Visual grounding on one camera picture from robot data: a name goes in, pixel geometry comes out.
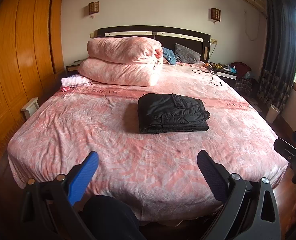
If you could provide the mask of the black pants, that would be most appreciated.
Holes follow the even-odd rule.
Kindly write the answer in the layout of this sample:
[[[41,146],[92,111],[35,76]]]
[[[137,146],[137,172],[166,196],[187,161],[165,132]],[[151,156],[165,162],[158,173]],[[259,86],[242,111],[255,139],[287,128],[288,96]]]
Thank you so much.
[[[177,94],[149,93],[137,106],[139,131],[143,134],[204,132],[210,113],[202,100]]]

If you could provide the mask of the pink patterned bed blanket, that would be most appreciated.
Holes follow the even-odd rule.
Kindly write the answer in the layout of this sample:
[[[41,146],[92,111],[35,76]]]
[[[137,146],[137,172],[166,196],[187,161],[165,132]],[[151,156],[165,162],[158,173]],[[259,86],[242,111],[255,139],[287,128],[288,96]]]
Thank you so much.
[[[205,132],[142,134],[137,101],[147,93],[201,99],[210,113]],[[165,65],[153,87],[94,83],[57,92],[43,103],[8,144],[8,161],[20,187],[30,178],[51,181],[91,151],[99,167],[87,196],[112,196],[139,220],[185,220],[213,213],[213,197],[197,166],[206,150],[243,179],[277,186],[287,161],[275,152],[277,138],[261,115],[219,77],[189,64]]]

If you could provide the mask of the pile of clothes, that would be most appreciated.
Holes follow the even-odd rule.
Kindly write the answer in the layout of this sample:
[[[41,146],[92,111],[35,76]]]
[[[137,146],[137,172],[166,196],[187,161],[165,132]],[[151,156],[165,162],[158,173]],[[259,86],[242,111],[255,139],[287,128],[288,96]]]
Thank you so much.
[[[236,70],[234,89],[241,95],[255,97],[259,83],[254,78],[251,67],[243,62],[233,62],[230,66]]]

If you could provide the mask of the small white stool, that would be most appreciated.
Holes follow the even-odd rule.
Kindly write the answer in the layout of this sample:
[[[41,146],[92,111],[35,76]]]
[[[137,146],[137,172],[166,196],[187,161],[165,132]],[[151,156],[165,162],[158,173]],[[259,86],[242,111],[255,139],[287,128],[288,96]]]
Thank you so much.
[[[32,98],[21,108],[21,112],[23,112],[26,120],[28,120],[38,109],[38,98]]]

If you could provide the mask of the white pink folded towel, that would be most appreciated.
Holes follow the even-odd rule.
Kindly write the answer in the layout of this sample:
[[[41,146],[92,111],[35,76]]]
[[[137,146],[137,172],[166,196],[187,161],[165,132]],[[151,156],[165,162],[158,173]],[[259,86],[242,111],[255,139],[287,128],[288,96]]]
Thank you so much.
[[[92,85],[93,83],[94,83],[93,80],[76,74],[66,78],[62,78],[60,90],[62,92],[66,92],[72,88],[79,87],[79,86],[89,86],[89,85]]]

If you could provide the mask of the cluttered right nightstand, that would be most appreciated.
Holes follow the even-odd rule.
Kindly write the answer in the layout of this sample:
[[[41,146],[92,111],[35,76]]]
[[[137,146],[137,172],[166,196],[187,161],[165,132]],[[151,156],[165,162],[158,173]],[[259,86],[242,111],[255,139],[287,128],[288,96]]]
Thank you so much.
[[[227,70],[227,68],[221,67],[218,64],[215,63],[209,63],[214,73],[225,83],[230,85],[230,87],[234,88],[237,81],[237,74],[230,72]]]

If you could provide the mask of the left nightstand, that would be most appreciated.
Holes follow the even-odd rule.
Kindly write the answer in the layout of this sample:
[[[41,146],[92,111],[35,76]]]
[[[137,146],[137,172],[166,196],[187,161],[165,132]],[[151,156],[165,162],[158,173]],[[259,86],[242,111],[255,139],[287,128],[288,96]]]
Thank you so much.
[[[73,62],[72,64],[67,65],[65,67],[66,76],[68,77],[68,76],[78,74],[78,68],[84,60],[77,60],[77,61]]]

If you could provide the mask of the grey pillow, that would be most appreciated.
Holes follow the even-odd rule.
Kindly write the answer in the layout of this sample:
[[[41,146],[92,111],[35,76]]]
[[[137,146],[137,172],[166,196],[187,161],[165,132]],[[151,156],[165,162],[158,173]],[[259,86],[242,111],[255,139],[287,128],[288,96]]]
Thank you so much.
[[[181,44],[175,44],[175,56],[176,61],[181,63],[200,63],[201,61],[201,54],[185,47]]]

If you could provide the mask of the blue garment on bed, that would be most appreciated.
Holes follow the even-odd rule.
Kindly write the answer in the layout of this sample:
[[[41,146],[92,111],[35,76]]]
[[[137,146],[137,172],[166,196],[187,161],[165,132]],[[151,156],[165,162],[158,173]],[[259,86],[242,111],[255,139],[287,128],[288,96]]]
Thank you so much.
[[[176,56],[174,52],[168,48],[163,47],[163,57],[169,62],[171,65],[176,65]]]

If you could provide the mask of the folded pink duvet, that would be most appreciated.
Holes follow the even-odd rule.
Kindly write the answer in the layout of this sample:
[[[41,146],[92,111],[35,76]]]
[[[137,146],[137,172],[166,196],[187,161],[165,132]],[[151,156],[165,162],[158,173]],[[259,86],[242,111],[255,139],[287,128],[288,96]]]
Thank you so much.
[[[162,44],[148,37],[97,37],[88,41],[89,57],[79,74],[93,81],[152,87],[163,68]]]

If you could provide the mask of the black wooden headboard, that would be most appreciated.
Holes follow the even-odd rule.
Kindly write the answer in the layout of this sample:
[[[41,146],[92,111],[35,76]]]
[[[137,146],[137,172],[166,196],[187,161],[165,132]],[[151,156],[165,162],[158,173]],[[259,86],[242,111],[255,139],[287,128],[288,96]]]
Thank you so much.
[[[122,25],[100,28],[95,33],[97,37],[149,37],[171,50],[175,49],[175,44],[181,44],[198,52],[201,61],[209,60],[211,36],[198,31],[157,25]]]

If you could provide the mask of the orange wooden wardrobe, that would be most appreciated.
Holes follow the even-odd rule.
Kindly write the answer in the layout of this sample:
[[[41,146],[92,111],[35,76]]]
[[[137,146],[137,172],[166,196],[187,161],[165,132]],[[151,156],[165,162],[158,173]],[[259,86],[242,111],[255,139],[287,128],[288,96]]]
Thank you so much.
[[[61,9],[62,0],[0,0],[0,160],[22,107],[47,100],[64,74]]]

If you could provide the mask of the right wall lamp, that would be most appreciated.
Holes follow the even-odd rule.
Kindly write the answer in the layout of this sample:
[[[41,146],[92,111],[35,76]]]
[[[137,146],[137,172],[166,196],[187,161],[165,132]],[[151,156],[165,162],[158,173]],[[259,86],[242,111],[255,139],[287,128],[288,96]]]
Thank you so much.
[[[210,19],[212,21],[220,22],[221,21],[221,10],[217,8],[210,8]]]

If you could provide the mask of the wall lamp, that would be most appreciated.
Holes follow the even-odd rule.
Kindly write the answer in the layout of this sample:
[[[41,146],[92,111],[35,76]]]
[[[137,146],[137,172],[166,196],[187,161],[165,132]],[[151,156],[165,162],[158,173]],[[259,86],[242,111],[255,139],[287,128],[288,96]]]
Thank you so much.
[[[91,16],[91,18],[94,18],[95,14],[99,13],[99,5],[100,5],[99,1],[89,3],[88,9],[89,9],[89,15]]]
[[[210,8],[210,19],[212,21],[220,22],[221,21],[221,10],[217,8]]]

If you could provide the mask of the left wall lamp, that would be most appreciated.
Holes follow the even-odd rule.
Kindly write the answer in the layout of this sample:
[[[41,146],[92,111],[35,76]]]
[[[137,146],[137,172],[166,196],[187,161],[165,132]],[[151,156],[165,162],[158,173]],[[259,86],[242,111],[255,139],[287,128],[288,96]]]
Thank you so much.
[[[100,5],[99,1],[89,3],[88,9],[89,9],[89,15],[91,16],[91,18],[94,18],[95,14],[99,13],[99,5]]]

